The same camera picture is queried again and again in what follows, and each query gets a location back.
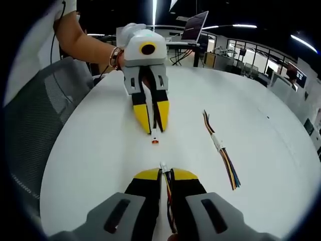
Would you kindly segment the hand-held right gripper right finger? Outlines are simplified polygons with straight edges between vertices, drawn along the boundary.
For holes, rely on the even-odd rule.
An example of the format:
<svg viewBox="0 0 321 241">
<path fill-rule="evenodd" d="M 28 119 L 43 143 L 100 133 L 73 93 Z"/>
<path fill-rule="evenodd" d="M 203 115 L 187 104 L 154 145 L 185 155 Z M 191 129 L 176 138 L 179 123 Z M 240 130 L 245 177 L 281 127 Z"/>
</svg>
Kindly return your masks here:
<svg viewBox="0 0 321 241">
<path fill-rule="evenodd" d="M 190 171 L 171 169 L 171 208 L 179 240 L 272 240 L 244 221 L 241 211 L 207 192 Z"/>
</svg>

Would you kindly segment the person's left hand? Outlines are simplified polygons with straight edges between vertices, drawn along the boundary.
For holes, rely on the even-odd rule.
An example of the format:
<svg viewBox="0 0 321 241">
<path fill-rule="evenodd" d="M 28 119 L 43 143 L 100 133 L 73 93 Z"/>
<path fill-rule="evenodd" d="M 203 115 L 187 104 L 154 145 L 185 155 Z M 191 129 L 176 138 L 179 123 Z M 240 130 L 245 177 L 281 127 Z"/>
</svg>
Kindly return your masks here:
<svg viewBox="0 0 321 241">
<path fill-rule="evenodd" d="M 124 48 L 136 31 L 146 28 L 146 24 L 129 23 L 116 29 L 116 46 Z"/>
</svg>

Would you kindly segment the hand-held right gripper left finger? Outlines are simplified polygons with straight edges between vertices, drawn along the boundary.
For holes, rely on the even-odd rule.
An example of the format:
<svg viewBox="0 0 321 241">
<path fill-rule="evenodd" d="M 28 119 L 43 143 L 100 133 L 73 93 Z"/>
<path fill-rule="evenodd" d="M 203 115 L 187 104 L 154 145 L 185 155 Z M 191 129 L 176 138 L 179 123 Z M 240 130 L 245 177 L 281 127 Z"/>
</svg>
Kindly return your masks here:
<svg viewBox="0 0 321 241">
<path fill-rule="evenodd" d="M 152 240 L 159 214 L 162 170 L 136 174 L 125 192 L 117 192 L 90 210 L 86 221 L 50 240 Z"/>
</svg>

